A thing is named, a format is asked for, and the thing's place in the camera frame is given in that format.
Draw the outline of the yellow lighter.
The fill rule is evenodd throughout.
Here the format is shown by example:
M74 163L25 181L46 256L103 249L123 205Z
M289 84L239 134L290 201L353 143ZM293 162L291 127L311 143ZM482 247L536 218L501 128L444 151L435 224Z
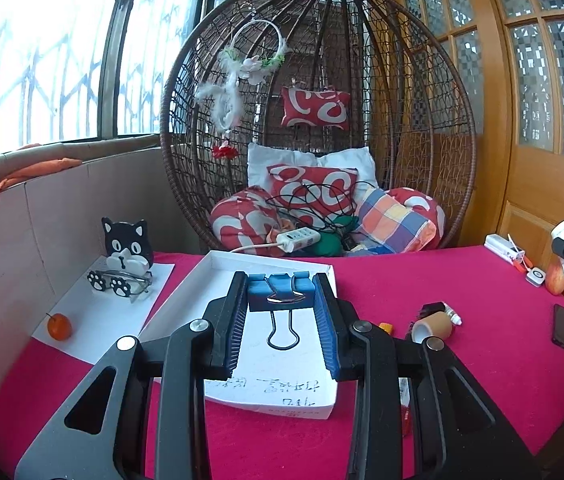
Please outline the yellow lighter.
M386 334L391 335L391 334L393 333L393 331L394 331L394 326L393 326L392 324L389 324L389 323L381 323L381 324L380 324L380 329L381 329L381 330L384 330L384 332L385 332Z

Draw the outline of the brown tape roll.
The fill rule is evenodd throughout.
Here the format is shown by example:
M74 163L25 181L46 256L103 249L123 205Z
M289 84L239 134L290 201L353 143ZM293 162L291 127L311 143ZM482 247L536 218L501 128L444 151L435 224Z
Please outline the brown tape roll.
M411 339L416 344L428 337L437 337L442 341L447 340L453 331L453 324L445 312L435 312L425 318L417 320L411 329Z

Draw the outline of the black usb charger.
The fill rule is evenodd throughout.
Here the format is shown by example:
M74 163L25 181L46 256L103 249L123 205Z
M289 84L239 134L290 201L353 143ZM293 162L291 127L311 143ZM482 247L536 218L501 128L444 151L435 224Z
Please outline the black usb charger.
M419 310L418 319L427 318L435 313L445 313L446 304L443 301L432 302L431 304L424 304Z

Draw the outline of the small white dropper bottle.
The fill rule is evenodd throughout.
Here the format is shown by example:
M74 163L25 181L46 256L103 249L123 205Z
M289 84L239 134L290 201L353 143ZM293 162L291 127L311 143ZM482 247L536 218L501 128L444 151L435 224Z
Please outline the small white dropper bottle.
M450 307L449 304L446 304L446 302L444 302L444 308L445 308L445 313L446 315L448 315L448 318L450 318L451 323L454 326L461 326L462 318L460 317L460 315L457 314L456 310Z

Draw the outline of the blue binder clip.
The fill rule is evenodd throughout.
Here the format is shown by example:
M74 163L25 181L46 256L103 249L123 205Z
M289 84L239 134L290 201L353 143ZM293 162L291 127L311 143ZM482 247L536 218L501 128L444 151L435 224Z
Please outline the blue binder clip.
M288 351L300 343L299 333L293 325L295 310L311 309L314 306L316 288L308 271L275 274L250 274L247 280L247 307L250 313L267 313L270 333L266 343L276 351ZM291 337L284 344L276 343L278 322L276 314L286 314L286 334Z

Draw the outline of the red apple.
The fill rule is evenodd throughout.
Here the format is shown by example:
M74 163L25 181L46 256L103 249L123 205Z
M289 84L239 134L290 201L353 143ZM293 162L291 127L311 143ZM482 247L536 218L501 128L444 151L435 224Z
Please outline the red apple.
M559 296L564 292L564 270L559 257L552 256L546 272L544 286L553 296Z

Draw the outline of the black smartphone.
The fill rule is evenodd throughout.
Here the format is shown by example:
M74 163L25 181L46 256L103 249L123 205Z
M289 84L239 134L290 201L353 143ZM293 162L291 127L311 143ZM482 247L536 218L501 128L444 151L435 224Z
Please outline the black smartphone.
M551 340L556 346L564 349L564 307L560 304L553 306Z

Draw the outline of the white cardboard tray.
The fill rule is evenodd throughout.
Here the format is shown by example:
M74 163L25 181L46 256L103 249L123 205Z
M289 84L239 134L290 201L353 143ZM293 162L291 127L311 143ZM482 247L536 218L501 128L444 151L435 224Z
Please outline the white cardboard tray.
M324 263L210 252L182 280L140 331L142 342L170 335L200 318L207 305L224 297L233 274L323 273L332 288L335 271ZM248 312L232 376L208 380L205 396L214 402L258 413L309 419L330 417L337 383L324 365L311 309Z

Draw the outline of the small orange fruit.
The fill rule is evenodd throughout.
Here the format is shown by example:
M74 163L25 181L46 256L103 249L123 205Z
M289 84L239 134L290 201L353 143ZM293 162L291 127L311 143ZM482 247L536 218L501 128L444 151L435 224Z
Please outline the small orange fruit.
M66 341L72 336L73 325L70 319L61 313L47 314L47 332L56 341Z

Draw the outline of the eyeglasses with paw frames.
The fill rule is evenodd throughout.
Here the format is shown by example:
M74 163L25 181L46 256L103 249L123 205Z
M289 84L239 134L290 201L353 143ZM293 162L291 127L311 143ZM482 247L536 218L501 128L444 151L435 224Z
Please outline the eyeglasses with paw frames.
M131 298L148 292L152 279L151 272L146 272L144 275L133 275L126 271L90 270L87 274L87 281L94 290L98 292L110 290L122 298Z

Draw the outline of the white power strip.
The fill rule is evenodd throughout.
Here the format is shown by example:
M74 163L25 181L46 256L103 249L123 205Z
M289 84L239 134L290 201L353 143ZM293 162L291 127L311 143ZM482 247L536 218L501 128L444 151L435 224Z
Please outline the white power strip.
M320 240L321 234L318 231L309 228L299 228L279 233L273 243L242 246L232 249L232 252L246 252L247 250L260 248L280 248L282 252L290 254L291 252L296 252L296 250L317 244Z

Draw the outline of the red white centre cushion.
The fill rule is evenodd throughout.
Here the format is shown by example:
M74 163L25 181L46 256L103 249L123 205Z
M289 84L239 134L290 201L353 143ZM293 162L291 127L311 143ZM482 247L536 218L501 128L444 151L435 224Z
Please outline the red white centre cushion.
M277 164L267 171L268 202L301 224L319 231L340 214L355 212L358 171L354 168Z

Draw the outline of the orange cloth on sill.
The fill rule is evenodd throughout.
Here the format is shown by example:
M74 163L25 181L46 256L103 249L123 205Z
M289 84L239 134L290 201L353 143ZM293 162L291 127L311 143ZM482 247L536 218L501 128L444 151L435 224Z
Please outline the orange cloth on sill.
M81 165L81 160L69 157L35 162L32 165L17 169L3 177L0 180L0 193L7 188L12 188L12 186L27 180L48 176L49 174L57 174L58 172L73 169Z

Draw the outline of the white feather dreamcatcher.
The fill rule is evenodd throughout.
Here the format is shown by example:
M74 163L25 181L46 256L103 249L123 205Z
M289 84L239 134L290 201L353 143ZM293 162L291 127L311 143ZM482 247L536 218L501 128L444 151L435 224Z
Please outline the white feather dreamcatcher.
M262 25L265 32L272 28L276 33L276 52L271 58L260 58L258 55L241 58L235 44L239 36L250 27ZM236 128L243 117L244 106L239 85L246 81L252 86L262 84L267 77L274 74L284 63L288 52L288 43L282 36L281 29L272 21L263 18L252 18L241 26L234 34L230 44L223 48L219 55L220 68L224 74L221 84L204 82L199 84L194 93L194 100L200 104L212 99L210 119L217 131L227 133Z

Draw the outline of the orange handled pliers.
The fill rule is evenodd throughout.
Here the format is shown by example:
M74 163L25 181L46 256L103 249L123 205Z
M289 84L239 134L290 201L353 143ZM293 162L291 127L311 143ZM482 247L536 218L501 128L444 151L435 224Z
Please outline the orange handled pliers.
M530 270L532 270L532 263L530 262L529 258L526 257L526 252L524 252L523 249L519 248L517 244L515 244L510 234L508 234L506 237L508 238L512 250L514 251L514 255L511 257L511 262L514 268L524 274L528 273Z

